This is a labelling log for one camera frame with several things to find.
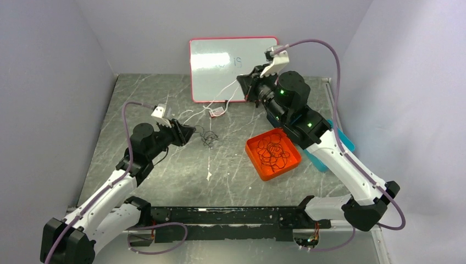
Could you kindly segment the orange plastic tray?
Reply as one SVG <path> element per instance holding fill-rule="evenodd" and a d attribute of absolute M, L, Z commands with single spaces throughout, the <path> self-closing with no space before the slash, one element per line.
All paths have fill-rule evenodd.
<path fill-rule="evenodd" d="M 264 182 L 297 168 L 302 160 L 295 145 L 280 128 L 248 139 L 245 151 Z"/>

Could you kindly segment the light blue plastic tray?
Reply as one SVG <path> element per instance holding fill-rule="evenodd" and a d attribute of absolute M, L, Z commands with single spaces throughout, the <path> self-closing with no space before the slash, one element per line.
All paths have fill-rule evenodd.
<path fill-rule="evenodd" d="M 355 146 L 352 141 L 340 130 L 338 121 L 329 120 L 331 129 L 315 143 L 304 150 L 313 164 L 321 171 L 332 171 L 336 176 L 348 176 L 356 169 L 347 159 L 355 158 Z"/>

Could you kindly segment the dark navy plastic tray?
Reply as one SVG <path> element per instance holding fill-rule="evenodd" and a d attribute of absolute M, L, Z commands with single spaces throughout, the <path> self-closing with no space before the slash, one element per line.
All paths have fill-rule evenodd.
<path fill-rule="evenodd" d="M 274 116 L 269 110 L 266 110 L 266 114 L 267 114 L 267 120 L 274 128 L 277 128 L 280 126 L 280 122 L 276 119 L 276 116 Z"/>

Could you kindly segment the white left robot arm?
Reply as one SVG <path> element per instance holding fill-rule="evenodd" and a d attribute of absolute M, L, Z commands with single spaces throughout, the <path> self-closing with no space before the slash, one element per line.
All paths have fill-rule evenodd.
<path fill-rule="evenodd" d="M 42 263 L 92 263 L 97 254 L 128 228 L 152 223 L 151 204 L 130 196 L 154 168 L 153 159 L 169 146 L 184 146 L 196 132 L 176 119 L 162 119 L 154 130 L 140 123 L 126 133 L 128 148 L 107 181 L 63 219 L 43 228 Z"/>

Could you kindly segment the pink framed whiteboard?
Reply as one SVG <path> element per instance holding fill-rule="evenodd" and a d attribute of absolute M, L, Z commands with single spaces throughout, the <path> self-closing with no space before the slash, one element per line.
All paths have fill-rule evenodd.
<path fill-rule="evenodd" d="M 278 43 L 274 36 L 191 39 L 193 102 L 243 102 L 244 95 L 236 77 L 249 74 L 256 65 L 265 64 L 265 50 Z"/>

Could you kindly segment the small red white box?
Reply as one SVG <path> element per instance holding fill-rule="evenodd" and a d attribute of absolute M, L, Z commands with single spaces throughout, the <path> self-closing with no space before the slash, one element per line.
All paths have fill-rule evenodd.
<path fill-rule="evenodd" d="M 225 113 L 224 107 L 217 107 L 209 110 L 209 115 L 211 118 L 216 118 L 222 116 Z"/>

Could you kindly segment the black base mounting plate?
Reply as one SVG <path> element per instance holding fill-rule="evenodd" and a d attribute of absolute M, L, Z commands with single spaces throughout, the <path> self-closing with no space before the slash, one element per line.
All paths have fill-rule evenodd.
<path fill-rule="evenodd" d="M 132 246 L 150 246 L 186 240 L 274 239 L 295 241 L 299 231 L 313 233 L 329 229 L 327 219 L 313 221 L 298 206 L 262 207 L 152 207 L 152 223 L 179 222 L 187 226 L 168 226 L 129 233 Z"/>

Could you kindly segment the metal right table edge rail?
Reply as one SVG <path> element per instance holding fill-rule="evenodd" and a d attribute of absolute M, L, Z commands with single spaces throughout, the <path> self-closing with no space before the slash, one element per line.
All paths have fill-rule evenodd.
<path fill-rule="evenodd" d="M 326 95 L 327 95 L 328 102 L 329 102 L 329 105 L 330 105 L 331 115 L 333 115 L 335 101 L 334 101 L 334 94 L 333 94 L 332 88 L 331 88 L 331 79 L 330 78 L 321 78 L 321 81 L 323 82 L 323 85 L 325 87 Z"/>

